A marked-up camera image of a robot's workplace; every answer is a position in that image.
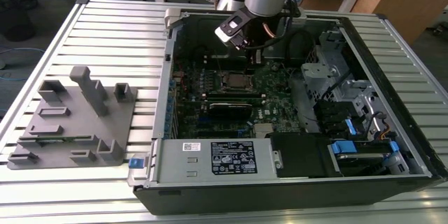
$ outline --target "blue tab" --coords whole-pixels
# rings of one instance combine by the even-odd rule
[[[397,151],[400,150],[400,147],[398,147],[398,145],[397,145],[397,142],[390,141],[389,145],[390,145],[390,148],[392,148],[392,151],[393,151],[393,152],[397,152]]]
[[[349,133],[350,133],[352,135],[356,135],[356,129],[354,129],[354,127],[353,127],[353,124],[352,124],[350,119],[345,119],[345,123],[346,123],[348,129],[349,129]]]
[[[340,154],[341,150],[338,149],[336,143],[330,144],[330,148],[332,148],[334,154]]]
[[[129,169],[142,169],[145,167],[145,160],[141,158],[132,158],[129,160]]]
[[[338,154],[338,153],[357,153],[353,141],[348,141],[348,140],[336,141],[330,145],[330,147],[333,149],[334,154]]]

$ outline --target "motherboard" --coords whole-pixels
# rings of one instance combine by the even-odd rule
[[[225,58],[174,62],[178,139],[301,131],[288,85],[294,69],[274,61],[248,69],[244,60],[234,64]]]

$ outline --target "sticker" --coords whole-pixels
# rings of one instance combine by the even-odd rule
[[[201,150],[201,143],[184,143],[184,152],[198,152]]]
[[[212,173],[257,173],[253,142],[212,142]]]

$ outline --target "power supply label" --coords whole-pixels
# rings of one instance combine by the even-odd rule
[[[214,175],[257,173],[253,142],[212,142]]]

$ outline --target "metal slotted surface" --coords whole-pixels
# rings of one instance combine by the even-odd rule
[[[42,57],[1,126],[0,137],[0,223],[445,223],[448,184],[397,195],[372,206],[268,211],[205,216],[162,216],[148,213],[126,185],[128,166],[9,170],[14,150],[38,104],[37,84],[58,79],[72,84],[73,65],[86,65],[102,85],[128,82],[138,87],[126,158],[149,150],[157,104],[160,66],[165,38],[164,10],[169,7],[208,9],[204,5],[157,4],[90,0],[77,5]],[[334,15],[334,13],[312,12]],[[448,164],[448,108],[430,76],[401,49],[373,15],[348,15],[376,60]]]

